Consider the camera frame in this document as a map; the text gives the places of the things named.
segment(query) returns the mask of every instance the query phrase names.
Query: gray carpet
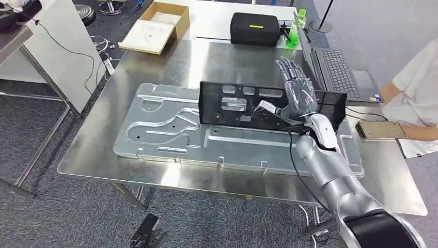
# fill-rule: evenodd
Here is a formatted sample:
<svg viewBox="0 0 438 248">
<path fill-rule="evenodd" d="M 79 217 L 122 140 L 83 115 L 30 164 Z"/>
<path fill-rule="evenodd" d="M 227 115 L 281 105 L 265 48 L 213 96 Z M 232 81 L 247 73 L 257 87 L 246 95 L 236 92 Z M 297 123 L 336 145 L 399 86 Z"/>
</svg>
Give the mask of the gray carpet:
<svg viewBox="0 0 438 248">
<path fill-rule="evenodd" d="M 315 1 L 323 16 L 328 1 Z M 330 46 L 342 49 L 352 69 L 368 70 L 379 86 L 392 78 L 426 44 L 438 38 L 435 0 L 336 0 L 327 16 L 334 29 Z M 425 201 L 426 217 L 405 216 L 428 247 L 438 247 L 438 153 L 407 160 Z"/>
<path fill-rule="evenodd" d="M 97 5 L 95 1 L 74 2 Z M 129 1 L 120 15 L 98 13 L 87 29 L 90 35 L 104 36 L 115 44 L 147 5 L 140 9 Z M 315 17 L 312 1 L 298 1 L 297 5 L 308 8 L 309 17 Z M 310 36 L 319 46 L 327 46 L 323 35 Z M 119 49 L 110 51 L 113 58 L 122 54 Z M 104 84 L 99 84 L 94 99 Z M 0 89 L 8 88 L 50 91 L 41 85 L 33 89 L 29 84 L 0 82 Z M 0 98 L 3 178 L 12 181 L 19 176 L 63 109 L 58 102 Z M 56 171 L 82 123 L 68 115 L 25 181 L 24 186 L 38 194 L 36 199 L 25 200 L 0 190 L 0 247 L 128 247 L 145 214 L 135 211 L 104 182 L 71 179 Z M 143 196 L 148 211 L 161 218 L 161 227 L 169 233 L 163 247 L 312 247 L 311 240 L 303 237 L 305 219 L 296 206 L 155 189 L 147 189 Z M 336 246 L 336 240 L 329 240 L 319 247 Z"/>
</svg>

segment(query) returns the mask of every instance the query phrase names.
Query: yellow label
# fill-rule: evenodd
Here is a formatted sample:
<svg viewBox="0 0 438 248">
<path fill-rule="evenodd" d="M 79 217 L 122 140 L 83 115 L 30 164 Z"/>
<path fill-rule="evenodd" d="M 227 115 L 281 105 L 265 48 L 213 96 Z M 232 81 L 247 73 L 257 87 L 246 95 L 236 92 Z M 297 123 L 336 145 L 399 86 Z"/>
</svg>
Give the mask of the yellow label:
<svg viewBox="0 0 438 248">
<path fill-rule="evenodd" d="M 253 27 L 253 28 L 263 28 L 263 26 L 259 26 L 259 25 L 250 25 L 249 27 Z"/>
</svg>

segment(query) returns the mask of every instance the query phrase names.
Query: smartphone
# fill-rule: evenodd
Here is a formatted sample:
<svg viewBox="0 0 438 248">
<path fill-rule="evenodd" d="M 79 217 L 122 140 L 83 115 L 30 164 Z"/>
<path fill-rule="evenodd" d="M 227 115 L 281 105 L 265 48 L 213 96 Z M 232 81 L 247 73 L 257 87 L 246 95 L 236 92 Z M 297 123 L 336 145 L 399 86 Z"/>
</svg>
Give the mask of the smartphone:
<svg viewBox="0 0 438 248">
<path fill-rule="evenodd" d="M 407 138 L 400 124 L 395 121 L 359 121 L 356 129 L 366 140 Z"/>
</svg>

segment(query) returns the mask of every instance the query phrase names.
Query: person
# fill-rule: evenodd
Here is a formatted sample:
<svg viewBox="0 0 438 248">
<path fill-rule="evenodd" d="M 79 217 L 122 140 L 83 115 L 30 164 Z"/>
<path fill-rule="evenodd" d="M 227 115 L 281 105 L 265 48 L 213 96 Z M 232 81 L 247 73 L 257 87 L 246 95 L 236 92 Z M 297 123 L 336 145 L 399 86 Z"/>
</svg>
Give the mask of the person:
<svg viewBox="0 0 438 248">
<path fill-rule="evenodd" d="M 430 42 L 381 88 L 382 112 L 401 124 L 406 158 L 438 151 L 438 39 Z"/>
</svg>

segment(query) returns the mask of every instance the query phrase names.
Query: black case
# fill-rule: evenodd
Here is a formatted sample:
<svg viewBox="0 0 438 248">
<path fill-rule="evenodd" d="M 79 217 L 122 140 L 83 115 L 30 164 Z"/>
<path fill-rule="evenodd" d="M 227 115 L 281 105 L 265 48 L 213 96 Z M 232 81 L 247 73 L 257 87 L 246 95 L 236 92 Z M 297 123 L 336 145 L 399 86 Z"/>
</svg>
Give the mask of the black case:
<svg viewBox="0 0 438 248">
<path fill-rule="evenodd" d="M 234 13 L 230 34 L 232 44 L 274 47 L 280 38 L 280 28 L 273 15 Z"/>
</svg>

